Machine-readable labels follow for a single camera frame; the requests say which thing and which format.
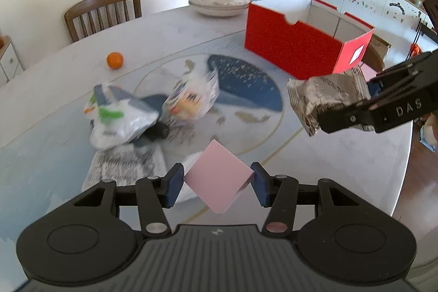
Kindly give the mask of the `clear bubble plastic bag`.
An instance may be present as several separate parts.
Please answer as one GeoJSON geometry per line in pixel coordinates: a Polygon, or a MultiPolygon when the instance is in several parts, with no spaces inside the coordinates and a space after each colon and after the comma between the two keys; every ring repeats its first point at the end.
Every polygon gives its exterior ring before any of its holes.
{"type": "Polygon", "coordinates": [[[197,198],[197,194],[192,189],[191,175],[189,172],[202,154],[203,154],[202,151],[189,154],[181,162],[184,168],[184,180],[183,180],[183,186],[181,187],[181,190],[177,196],[175,204],[182,204],[191,199],[197,198]]]}

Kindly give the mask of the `small dark bottle blue label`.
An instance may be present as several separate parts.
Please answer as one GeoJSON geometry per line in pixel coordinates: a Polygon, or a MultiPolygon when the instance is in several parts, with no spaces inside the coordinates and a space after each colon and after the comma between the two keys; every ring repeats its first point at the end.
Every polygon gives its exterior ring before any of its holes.
{"type": "Polygon", "coordinates": [[[165,139],[169,136],[170,127],[162,122],[156,122],[153,126],[148,128],[143,135],[149,140],[165,139]]]}

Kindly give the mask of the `brown cardboard box on floor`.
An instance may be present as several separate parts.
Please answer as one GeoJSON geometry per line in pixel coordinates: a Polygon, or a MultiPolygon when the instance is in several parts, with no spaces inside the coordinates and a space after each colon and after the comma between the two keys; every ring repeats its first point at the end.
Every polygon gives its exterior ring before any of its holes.
{"type": "Polygon", "coordinates": [[[391,44],[376,34],[373,34],[368,47],[370,47],[370,49],[372,49],[380,57],[380,59],[384,61],[390,52],[391,44]]]}

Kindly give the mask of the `wooden chair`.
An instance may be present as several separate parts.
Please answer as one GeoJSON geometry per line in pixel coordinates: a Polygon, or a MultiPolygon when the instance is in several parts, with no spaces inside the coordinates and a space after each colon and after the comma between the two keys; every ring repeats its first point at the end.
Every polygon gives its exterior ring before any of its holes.
{"type": "Polygon", "coordinates": [[[141,16],[141,0],[83,0],[65,12],[64,21],[74,43],[141,16]]]}
{"type": "Polygon", "coordinates": [[[362,56],[362,63],[368,67],[380,73],[385,69],[385,64],[378,52],[369,44],[365,50],[365,54],[362,56]]]}

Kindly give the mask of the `red cardboard box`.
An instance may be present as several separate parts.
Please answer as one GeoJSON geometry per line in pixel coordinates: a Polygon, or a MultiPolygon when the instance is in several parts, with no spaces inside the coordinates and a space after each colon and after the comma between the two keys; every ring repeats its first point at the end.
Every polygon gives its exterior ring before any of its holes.
{"type": "Polygon", "coordinates": [[[374,27],[321,0],[249,4],[246,49],[296,79],[342,73],[360,63],[374,27]]]}

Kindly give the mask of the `printed text white packet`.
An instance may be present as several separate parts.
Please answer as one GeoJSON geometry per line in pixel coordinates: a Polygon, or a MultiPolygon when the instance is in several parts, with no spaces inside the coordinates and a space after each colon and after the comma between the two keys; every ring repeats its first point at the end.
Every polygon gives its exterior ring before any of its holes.
{"type": "Polygon", "coordinates": [[[97,151],[94,154],[81,192],[100,181],[114,180],[118,186],[129,186],[145,177],[163,177],[167,171],[166,161],[159,144],[144,146],[124,144],[107,151],[97,151]]]}

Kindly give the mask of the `white blue green snack bag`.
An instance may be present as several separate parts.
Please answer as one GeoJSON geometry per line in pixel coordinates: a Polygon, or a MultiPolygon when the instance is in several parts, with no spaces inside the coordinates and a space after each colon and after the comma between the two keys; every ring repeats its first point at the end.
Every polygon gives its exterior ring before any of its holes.
{"type": "Polygon", "coordinates": [[[98,84],[84,107],[91,122],[90,143],[98,151],[127,144],[155,125],[160,114],[121,87],[98,84]]]}

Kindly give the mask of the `blueberry pastry clear packet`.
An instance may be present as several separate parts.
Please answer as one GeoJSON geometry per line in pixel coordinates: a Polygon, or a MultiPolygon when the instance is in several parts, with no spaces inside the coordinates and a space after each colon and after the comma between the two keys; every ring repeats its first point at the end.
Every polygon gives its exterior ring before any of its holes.
{"type": "Polygon", "coordinates": [[[211,109],[220,92],[218,70],[189,73],[175,85],[162,106],[163,117],[177,122],[196,121],[211,109]]]}

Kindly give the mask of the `silver foil wrapper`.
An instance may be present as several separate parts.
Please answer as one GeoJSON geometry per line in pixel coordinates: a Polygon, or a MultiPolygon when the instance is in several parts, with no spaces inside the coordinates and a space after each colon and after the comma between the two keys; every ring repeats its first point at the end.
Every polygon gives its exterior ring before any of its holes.
{"type": "Polygon", "coordinates": [[[320,129],[318,115],[371,98],[359,66],[307,80],[289,79],[287,92],[290,106],[308,136],[314,136],[320,129]]]}

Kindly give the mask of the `orange tangerine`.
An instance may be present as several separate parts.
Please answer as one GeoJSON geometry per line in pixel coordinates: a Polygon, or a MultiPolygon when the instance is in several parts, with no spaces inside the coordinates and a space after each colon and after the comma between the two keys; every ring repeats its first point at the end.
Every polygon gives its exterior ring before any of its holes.
{"type": "Polygon", "coordinates": [[[106,63],[112,70],[118,70],[124,64],[124,57],[121,53],[112,52],[107,55],[106,63]]]}

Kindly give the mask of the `white side cabinet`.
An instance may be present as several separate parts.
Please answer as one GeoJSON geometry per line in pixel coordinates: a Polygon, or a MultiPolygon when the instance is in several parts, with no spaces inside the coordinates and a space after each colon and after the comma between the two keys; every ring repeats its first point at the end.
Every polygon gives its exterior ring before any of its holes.
{"type": "Polygon", "coordinates": [[[24,72],[9,36],[1,37],[0,48],[0,86],[12,81],[24,72]]]}

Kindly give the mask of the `stacked white plates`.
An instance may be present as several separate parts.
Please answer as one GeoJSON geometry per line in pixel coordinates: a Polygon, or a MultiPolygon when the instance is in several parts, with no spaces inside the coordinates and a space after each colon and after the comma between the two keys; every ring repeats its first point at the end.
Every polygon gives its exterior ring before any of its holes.
{"type": "Polygon", "coordinates": [[[219,4],[213,0],[188,0],[189,6],[198,13],[215,17],[228,18],[237,16],[249,7],[251,0],[233,0],[227,4],[219,4]]]}

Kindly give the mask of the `pink sticky note pad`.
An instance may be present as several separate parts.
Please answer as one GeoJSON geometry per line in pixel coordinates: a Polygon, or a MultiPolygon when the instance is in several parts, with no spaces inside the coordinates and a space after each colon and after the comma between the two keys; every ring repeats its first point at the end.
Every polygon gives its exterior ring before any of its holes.
{"type": "Polygon", "coordinates": [[[225,213],[253,177],[252,169],[216,140],[189,173],[193,191],[216,214],[225,213]]]}

